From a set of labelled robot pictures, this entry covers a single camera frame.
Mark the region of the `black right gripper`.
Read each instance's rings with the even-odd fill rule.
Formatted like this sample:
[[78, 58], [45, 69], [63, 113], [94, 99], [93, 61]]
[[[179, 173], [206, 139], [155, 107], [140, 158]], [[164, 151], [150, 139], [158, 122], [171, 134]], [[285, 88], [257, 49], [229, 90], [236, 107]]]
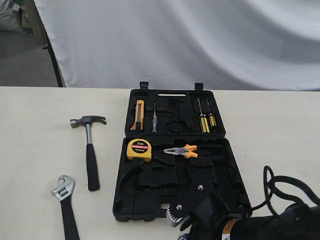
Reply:
[[222, 198], [210, 193], [194, 203], [183, 218], [180, 231], [188, 227], [190, 230], [181, 234], [180, 240], [220, 240], [224, 225], [240, 218], [240, 208], [229, 207]]

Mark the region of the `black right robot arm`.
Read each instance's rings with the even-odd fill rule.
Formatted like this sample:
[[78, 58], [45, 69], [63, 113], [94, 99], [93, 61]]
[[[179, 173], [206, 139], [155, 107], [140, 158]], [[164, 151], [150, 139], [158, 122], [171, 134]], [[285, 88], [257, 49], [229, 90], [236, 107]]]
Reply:
[[289, 205], [280, 215], [248, 218], [226, 218], [212, 223], [210, 229], [195, 223], [180, 240], [318, 240], [320, 207]]

